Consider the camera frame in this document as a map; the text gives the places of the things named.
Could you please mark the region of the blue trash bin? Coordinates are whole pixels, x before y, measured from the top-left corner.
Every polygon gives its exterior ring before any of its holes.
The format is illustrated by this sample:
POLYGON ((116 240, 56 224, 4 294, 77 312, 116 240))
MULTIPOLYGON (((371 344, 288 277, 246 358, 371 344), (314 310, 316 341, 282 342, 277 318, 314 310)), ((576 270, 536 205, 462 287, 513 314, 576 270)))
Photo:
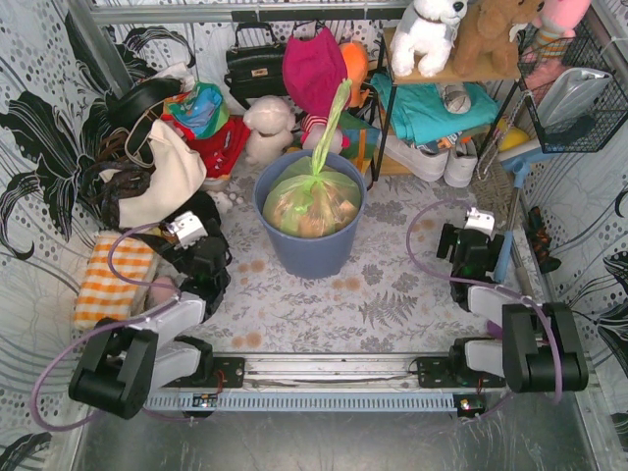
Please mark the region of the blue trash bin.
POLYGON ((362 203, 357 217, 345 228, 319 238, 285 235, 272 228, 262 216, 262 209, 273 182, 298 159, 309 156, 308 150, 287 153, 269 165, 258 177, 253 190, 253 207, 270 238, 279 261, 291 275, 305 279, 323 279, 336 275, 348 261, 356 236, 358 222, 367 202, 366 182, 355 166, 345 158, 330 153, 327 165, 354 180, 360 189, 362 203))

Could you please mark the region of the green plastic trash bag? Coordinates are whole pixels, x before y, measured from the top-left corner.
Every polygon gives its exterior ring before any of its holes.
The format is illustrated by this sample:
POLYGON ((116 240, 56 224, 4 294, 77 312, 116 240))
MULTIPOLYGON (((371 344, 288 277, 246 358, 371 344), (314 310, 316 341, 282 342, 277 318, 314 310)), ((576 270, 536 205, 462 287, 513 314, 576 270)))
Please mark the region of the green plastic trash bag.
POLYGON ((337 88, 327 123, 309 156, 288 167, 273 182, 262 209, 263 219, 277 231, 300 238, 330 236, 358 215, 358 184, 327 165, 341 111, 350 97, 351 80, 337 88))

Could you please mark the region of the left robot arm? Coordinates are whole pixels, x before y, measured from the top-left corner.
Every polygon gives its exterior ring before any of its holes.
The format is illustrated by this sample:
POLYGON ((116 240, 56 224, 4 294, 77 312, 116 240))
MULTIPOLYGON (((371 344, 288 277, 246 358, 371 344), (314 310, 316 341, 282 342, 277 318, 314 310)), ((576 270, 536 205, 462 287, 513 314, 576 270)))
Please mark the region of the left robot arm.
POLYGON ((167 298, 144 313, 117 320, 107 315, 84 336, 69 397, 131 419, 148 397, 166 386, 210 387, 219 393, 229 369, 213 346, 186 334, 218 309, 231 278, 232 255, 221 223, 185 212, 156 228, 152 240, 185 276, 179 286, 152 282, 167 298))

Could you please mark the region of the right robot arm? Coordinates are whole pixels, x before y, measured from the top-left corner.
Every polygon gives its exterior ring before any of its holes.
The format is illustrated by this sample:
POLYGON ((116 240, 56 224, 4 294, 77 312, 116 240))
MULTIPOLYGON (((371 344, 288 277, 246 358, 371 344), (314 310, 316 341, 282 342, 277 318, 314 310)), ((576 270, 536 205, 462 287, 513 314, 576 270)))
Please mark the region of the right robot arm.
POLYGON ((563 303, 524 303, 490 277, 497 266, 501 235, 443 225, 437 257, 451 264, 452 300, 483 316, 494 332, 460 338, 443 357, 417 359, 424 388, 500 388, 515 393, 584 390, 589 369, 571 310, 563 303))

